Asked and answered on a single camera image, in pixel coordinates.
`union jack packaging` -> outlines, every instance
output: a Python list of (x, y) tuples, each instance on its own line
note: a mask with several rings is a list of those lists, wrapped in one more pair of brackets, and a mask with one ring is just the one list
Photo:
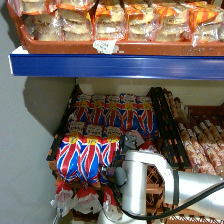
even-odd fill
[(104, 127), (100, 151), (100, 163), (102, 165), (109, 166), (112, 163), (116, 152), (119, 150), (119, 141), (122, 134), (124, 134), (122, 128)]
[(87, 125), (80, 149), (79, 178), (90, 186), (99, 183), (102, 127)]
[(150, 97), (137, 97), (139, 133), (144, 139), (158, 135), (155, 111)]
[(89, 106), (89, 123), (94, 125), (104, 125), (105, 96), (92, 95)]
[(76, 121), (87, 122), (89, 120), (89, 105), (91, 96), (86, 94), (78, 95), (74, 105), (74, 117)]
[(58, 216), (65, 216), (71, 209), (73, 191), (69, 182), (78, 178), (79, 154), (83, 135), (78, 132), (66, 134), (56, 157), (57, 169), (62, 178), (51, 205), (57, 208)]
[(120, 96), (107, 95), (105, 100), (105, 125), (121, 127)]
[(138, 109), (134, 94), (121, 94), (122, 127), (125, 131), (138, 129)]

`packaged bread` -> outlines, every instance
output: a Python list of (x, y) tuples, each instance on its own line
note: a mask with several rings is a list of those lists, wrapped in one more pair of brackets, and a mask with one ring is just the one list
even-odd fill
[(156, 20), (153, 8), (143, 0), (124, 0), (127, 20), (127, 39), (131, 41), (147, 41), (153, 39)]
[(223, 23), (224, 10), (207, 4), (207, 2), (193, 2), (184, 4), (189, 8), (189, 24), (192, 32), (192, 45), (200, 42), (219, 41), (219, 30)]
[(156, 41), (176, 42), (189, 39), (188, 8), (177, 3), (152, 4), (154, 13), (159, 16), (160, 29)]
[(58, 0), (59, 9), (87, 11), (95, 4), (95, 0)]
[(92, 39), (92, 23), (88, 11), (61, 9), (60, 15), (65, 41), (90, 41)]
[(8, 3), (18, 16), (39, 15), (56, 10), (56, 0), (9, 0)]
[(95, 12), (95, 40), (125, 38), (124, 10), (118, 0), (100, 0)]
[(39, 41), (61, 41), (61, 21), (57, 11), (50, 14), (29, 16), (30, 24), (26, 26), (33, 38)]
[(219, 35), (219, 40), (224, 41), (224, 22), (219, 27), (218, 35)]

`plastic bag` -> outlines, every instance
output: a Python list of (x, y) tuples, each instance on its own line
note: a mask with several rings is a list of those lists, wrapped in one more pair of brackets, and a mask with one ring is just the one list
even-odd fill
[(121, 94), (120, 98), (122, 128), (126, 131), (137, 130), (139, 122), (136, 96), (134, 94)]
[(79, 178), (83, 185), (99, 185), (102, 127), (87, 125), (80, 149)]
[(103, 138), (100, 150), (100, 182), (102, 184), (108, 184), (107, 178), (105, 176), (105, 168), (110, 166), (114, 161), (117, 152), (119, 151), (120, 136), (124, 134), (122, 128), (117, 127), (104, 127)]
[(83, 214), (88, 214), (93, 212), (93, 214), (99, 212), (102, 206), (98, 200), (99, 195), (91, 187), (82, 187), (74, 199), (72, 200), (71, 207), (78, 212)]
[(107, 95), (105, 99), (106, 126), (121, 127), (120, 96)]
[(103, 210), (107, 219), (113, 222), (117, 222), (122, 217), (122, 213), (118, 211), (113, 192), (109, 187), (106, 187), (104, 191)]
[(183, 5), (189, 8), (192, 45), (219, 41), (219, 28), (224, 21), (224, 10), (204, 1)]
[(188, 8), (177, 3), (152, 4), (154, 12), (159, 16), (160, 28), (155, 41), (176, 42), (189, 39)]
[(125, 0), (125, 15), (127, 19), (128, 40), (152, 40), (155, 31), (155, 15), (153, 8), (144, 1)]
[(75, 101), (73, 115), (76, 121), (87, 122), (89, 120), (89, 104), (91, 96), (79, 94)]
[(95, 0), (58, 0), (59, 9), (87, 11), (95, 4)]
[(124, 10), (117, 0), (100, 0), (95, 13), (95, 40), (125, 38)]
[(8, 3), (18, 16), (39, 15), (56, 10), (55, 0), (8, 0)]
[(72, 208), (73, 191), (68, 185), (79, 176), (80, 149), (82, 133), (71, 132), (63, 138), (56, 157), (57, 169), (62, 178), (55, 193), (55, 200), (51, 205), (57, 208), (58, 216), (65, 216)]
[(34, 39), (39, 41), (62, 41), (61, 20), (58, 12), (32, 16)]
[(144, 139), (158, 136), (158, 126), (155, 111), (150, 97), (137, 96), (139, 132)]
[(92, 39), (92, 22), (89, 12), (61, 9), (60, 15), (65, 41), (90, 41)]

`price label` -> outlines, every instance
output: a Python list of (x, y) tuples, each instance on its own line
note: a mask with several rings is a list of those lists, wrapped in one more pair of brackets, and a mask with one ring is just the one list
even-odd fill
[(96, 40), (93, 42), (93, 48), (99, 53), (112, 54), (114, 52), (116, 40)]

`black cable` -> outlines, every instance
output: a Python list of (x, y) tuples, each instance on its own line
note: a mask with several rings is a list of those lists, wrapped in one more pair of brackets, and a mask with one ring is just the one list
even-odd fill
[(154, 215), (154, 216), (136, 216), (136, 215), (132, 215), (126, 211), (124, 211), (122, 208), (121, 208), (121, 205), (120, 203), (117, 201), (117, 198), (116, 198), (116, 193), (114, 192), (114, 184), (113, 184), (113, 187), (111, 186), (111, 189), (113, 191), (113, 195), (114, 195), (114, 199), (116, 201), (116, 204), (118, 205), (118, 207), (121, 209), (121, 211), (126, 214), (127, 216), (133, 218), (133, 219), (137, 219), (137, 220), (146, 220), (146, 221), (151, 221), (151, 220), (155, 220), (155, 219), (163, 219), (163, 218), (166, 218), (168, 216), (171, 216), (171, 215), (174, 215), (180, 211), (182, 211), (183, 209), (197, 203), (198, 201), (208, 197), (210, 194), (218, 191), (218, 190), (221, 190), (222, 188), (224, 188), (224, 182), (221, 182), (220, 184), (217, 184), (215, 186), (212, 186), (212, 187), (209, 187), (208, 189), (205, 190), (205, 192), (203, 191), (203, 193), (201, 193), (199, 196), (193, 198), (192, 200), (186, 202), (185, 204), (179, 206), (178, 208), (175, 208), (171, 211), (168, 211), (168, 212), (165, 212), (165, 213), (162, 213), (160, 215)]

